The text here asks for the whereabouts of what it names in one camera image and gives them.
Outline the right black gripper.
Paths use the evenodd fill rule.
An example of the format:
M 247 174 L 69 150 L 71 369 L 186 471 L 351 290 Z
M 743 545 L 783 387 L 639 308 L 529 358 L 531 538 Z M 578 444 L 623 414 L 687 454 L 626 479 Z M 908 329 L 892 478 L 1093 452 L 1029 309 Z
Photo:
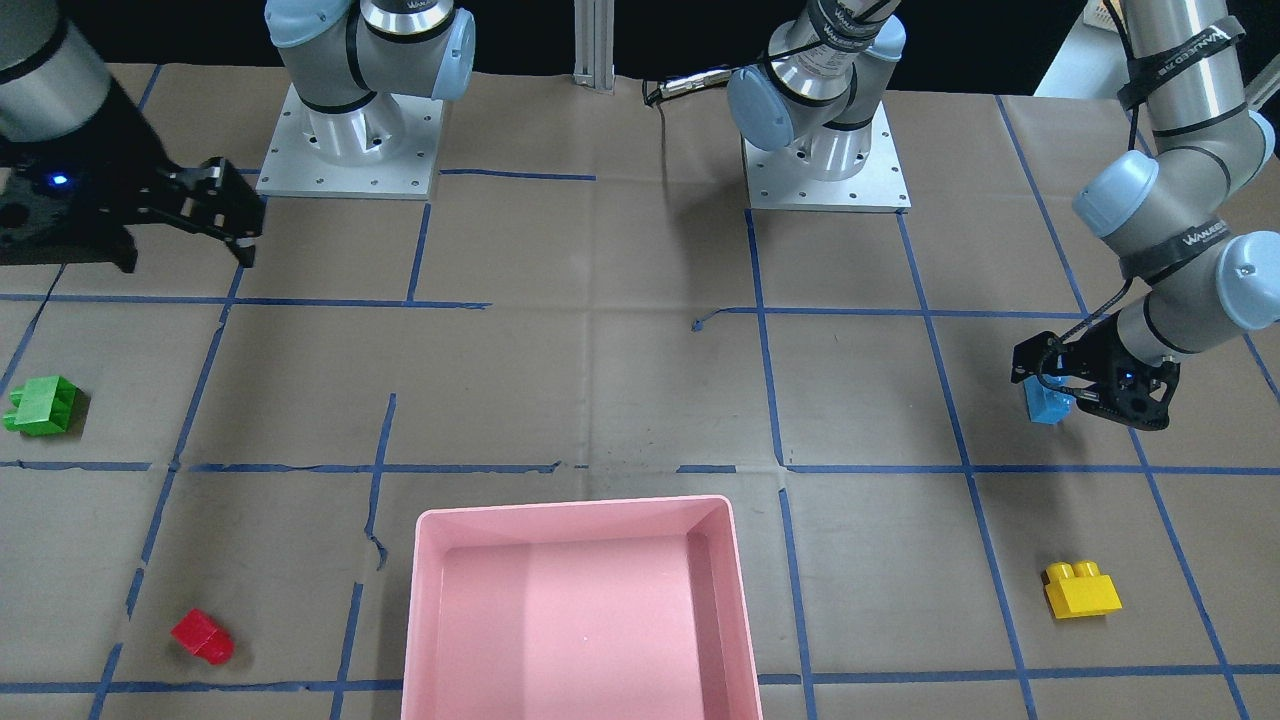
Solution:
M 88 122 L 60 138 L 3 141 L 1 263 L 110 263 L 132 273 L 131 227 L 165 224 L 219 240 L 241 268 L 256 263 L 265 201 L 224 156 L 174 163 L 116 81 Z

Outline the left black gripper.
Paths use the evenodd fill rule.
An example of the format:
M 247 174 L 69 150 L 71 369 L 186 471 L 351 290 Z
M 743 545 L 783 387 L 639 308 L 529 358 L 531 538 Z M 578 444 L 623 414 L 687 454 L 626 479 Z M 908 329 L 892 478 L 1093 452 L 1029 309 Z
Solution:
M 1082 413 L 1137 430 L 1164 430 L 1180 380 L 1180 364 L 1170 357 L 1149 365 L 1123 346 L 1114 323 L 1102 323 L 1079 340 L 1046 331 L 1012 350 L 1011 382 L 1060 383 Z

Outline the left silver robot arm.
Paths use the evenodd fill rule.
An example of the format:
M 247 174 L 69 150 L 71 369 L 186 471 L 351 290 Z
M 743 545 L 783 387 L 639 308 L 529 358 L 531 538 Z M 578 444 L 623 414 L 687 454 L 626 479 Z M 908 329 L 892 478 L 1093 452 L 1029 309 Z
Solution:
M 895 1 L 809 1 L 762 58 L 730 70 L 730 110 L 745 142 L 795 150 L 823 181 L 864 164 L 876 109 L 902 58 Z M 1155 151 L 1129 149 L 1073 200 L 1115 254 L 1125 286 L 1085 320 L 1015 346 L 1010 379 L 1033 421 L 1069 409 L 1162 430 L 1181 363 L 1277 320 L 1277 233 L 1238 234 L 1220 208 L 1257 177 L 1276 133 L 1245 100 L 1243 24 L 1222 1 L 1111 1 L 1126 60 L 1123 110 L 1147 113 Z

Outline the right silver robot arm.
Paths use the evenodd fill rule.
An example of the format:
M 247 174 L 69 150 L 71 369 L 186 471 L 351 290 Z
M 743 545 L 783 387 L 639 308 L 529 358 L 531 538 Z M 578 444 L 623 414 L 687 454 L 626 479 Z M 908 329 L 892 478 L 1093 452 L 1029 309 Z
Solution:
M 407 145 L 396 99 L 454 101 L 476 20 L 453 1 L 269 1 L 312 155 L 338 167 Z M 266 206 L 227 158 L 173 161 L 60 1 L 3 4 L 3 264 L 106 263 L 132 273 L 133 225 L 220 241 L 251 268 Z

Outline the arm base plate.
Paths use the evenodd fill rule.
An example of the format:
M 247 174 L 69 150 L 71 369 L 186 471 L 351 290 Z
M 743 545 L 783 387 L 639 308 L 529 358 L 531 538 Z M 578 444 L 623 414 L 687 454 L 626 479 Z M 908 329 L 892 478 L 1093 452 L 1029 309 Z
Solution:
M 428 201 L 444 117 L 442 100 L 396 94 L 326 114 L 289 88 L 256 190 L 269 197 Z
M 905 213 L 913 206 L 883 102 L 860 129 L 820 127 L 776 151 L 744 140 L 742 156 L 755 210 Z

